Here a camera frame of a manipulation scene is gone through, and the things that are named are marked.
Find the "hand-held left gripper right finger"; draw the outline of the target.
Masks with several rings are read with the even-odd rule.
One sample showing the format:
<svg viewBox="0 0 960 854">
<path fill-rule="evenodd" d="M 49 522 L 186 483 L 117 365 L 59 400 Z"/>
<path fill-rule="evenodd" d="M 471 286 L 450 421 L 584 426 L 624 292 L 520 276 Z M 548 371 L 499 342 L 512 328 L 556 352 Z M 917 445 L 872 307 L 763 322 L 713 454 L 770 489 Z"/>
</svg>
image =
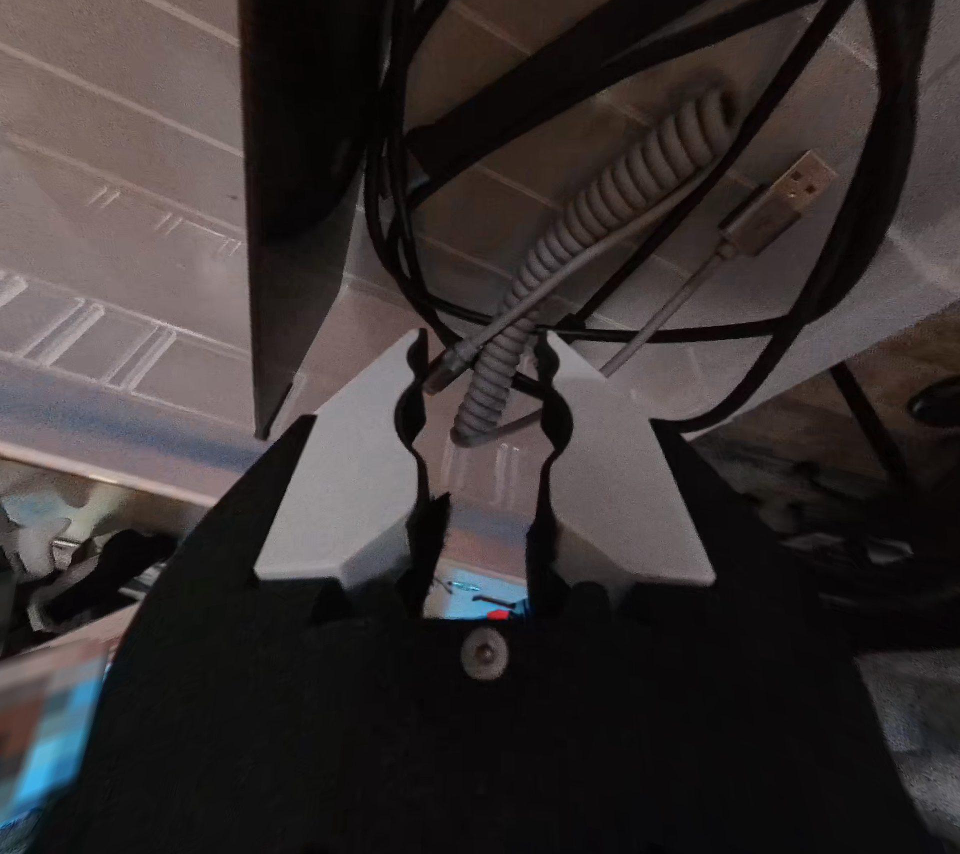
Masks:
<svg viewBox="0 0 960 854">
<path fill-rule="evenodd" d="M 534 349 L 549 444 L 529 550 L 564 584 L 709 587 L 716 574 L 650 419 L 558 335 Z"/>
</svg>

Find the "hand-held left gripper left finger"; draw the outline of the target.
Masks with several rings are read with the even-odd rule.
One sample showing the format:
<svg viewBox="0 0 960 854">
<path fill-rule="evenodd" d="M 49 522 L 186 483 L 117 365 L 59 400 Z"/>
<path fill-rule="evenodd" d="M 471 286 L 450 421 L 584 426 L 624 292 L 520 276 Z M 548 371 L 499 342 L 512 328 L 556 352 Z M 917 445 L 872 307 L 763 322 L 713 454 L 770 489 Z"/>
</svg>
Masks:
<svg viewBox="0 0 960 854">
<path fill-rule="evenodd" d="M 314 413 L 254 572 L 261 582 L 357 588 L 400 575 L 429 506 L 416 449 L 426 426 L 428 334 L 414 329 Z"/>
</svg>

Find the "black office chair base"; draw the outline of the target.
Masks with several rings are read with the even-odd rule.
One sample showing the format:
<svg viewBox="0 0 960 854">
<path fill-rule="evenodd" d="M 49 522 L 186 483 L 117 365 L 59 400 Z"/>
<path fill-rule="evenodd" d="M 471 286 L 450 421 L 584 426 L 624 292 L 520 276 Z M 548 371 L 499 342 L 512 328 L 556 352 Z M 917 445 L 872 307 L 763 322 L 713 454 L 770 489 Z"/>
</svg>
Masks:
<svg viewBox="0 0 960 854">
<path fill-rule="evenodd" d="M 889 487 L 855 517 L 788 537 L 783 546 L 836 608 L 873 617 L 958 611 L 958 465 L 922 486 L 849 366 L 829 373 Z"/>
</svg>

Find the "black metal stand leg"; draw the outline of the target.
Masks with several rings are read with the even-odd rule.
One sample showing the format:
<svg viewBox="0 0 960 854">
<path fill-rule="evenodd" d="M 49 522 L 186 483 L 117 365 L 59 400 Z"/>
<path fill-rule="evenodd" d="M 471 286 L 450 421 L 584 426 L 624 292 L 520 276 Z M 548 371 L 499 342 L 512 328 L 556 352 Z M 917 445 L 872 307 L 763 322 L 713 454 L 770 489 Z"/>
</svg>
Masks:
<svg viewBox="0 0 960 854">
<path fill-rule="evenodd" d="M 608 0 L 507 74 L 406 136 L 425 174 L 419 205 L 467 168 L 599 91 L 819 0 L 751 0 L 653 40 L 713 0 Z M 933 0 L 865 0 L 880 89 L 911 104 Z M 841 0 L 845 11 L 849 0 Z"/>
</svg>

